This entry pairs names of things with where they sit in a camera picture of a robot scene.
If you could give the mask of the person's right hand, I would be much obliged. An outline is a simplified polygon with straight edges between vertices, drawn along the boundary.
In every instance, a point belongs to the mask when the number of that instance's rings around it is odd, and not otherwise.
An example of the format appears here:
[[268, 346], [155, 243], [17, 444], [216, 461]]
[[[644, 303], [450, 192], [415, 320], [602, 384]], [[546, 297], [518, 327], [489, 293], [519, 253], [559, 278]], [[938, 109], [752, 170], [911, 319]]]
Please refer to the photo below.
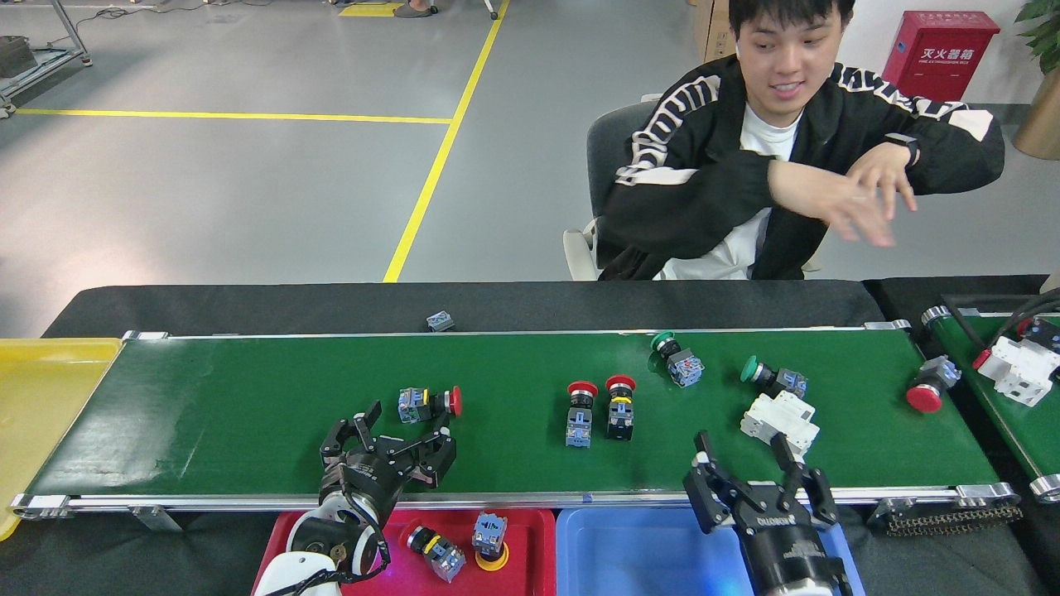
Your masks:
[[891, 230], [896, 192], [878, 186], [847, 181], [813, 201], [812, 215], [841, 238], [863, 241], [874, 248], [893, 248]]

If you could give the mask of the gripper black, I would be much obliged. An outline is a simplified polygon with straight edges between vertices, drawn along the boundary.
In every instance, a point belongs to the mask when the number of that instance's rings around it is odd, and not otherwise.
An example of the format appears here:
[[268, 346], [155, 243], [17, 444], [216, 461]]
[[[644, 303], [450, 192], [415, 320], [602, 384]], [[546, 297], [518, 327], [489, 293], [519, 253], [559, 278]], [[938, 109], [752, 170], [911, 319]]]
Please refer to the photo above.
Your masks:
[[837, 523], [836, 501], [822, 469], [808, 468], [779, 431], [768, 445], [780, 484], [748, 484], [725, 471], [704, 430], [684, 489], [701, 532], [712, 533], [730, 515], [755, 593], [845, 593], [842, 559], [826, 553], [819, 529]]
[[[455, 461], [455, 439], [450, 427], [441, 424], [416, 439], [371, 435], [372, 425], [382, 414], [379, 401], [367, 411], [339, 419], [330, 427], [320, 448], [325, 475], [319, 490], [319, 505], [336, 493], [344, 509], [356, 504], [372, 512], [375, 521], [386, 524], [393, 513], [402, 487], [408, 480], [436, 489]], [[344, 449], [356, 439], [357, 446]]]

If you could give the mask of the person's left hand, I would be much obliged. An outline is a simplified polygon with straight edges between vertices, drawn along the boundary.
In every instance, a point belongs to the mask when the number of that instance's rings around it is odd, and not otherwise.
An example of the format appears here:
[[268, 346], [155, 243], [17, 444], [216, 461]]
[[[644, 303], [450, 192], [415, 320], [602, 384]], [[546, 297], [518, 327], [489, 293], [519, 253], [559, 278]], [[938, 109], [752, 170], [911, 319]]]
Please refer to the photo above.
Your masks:
[[881, 200], [884, 218], [894, 220], [898, 199], [911, 212], [918, 211], [918, 201], [906, 173], [909, 163], [916, 165], [918, 159], [919, 150], [885, 142], [860, 156], [846, 177], [867, 189], [874, 199]]

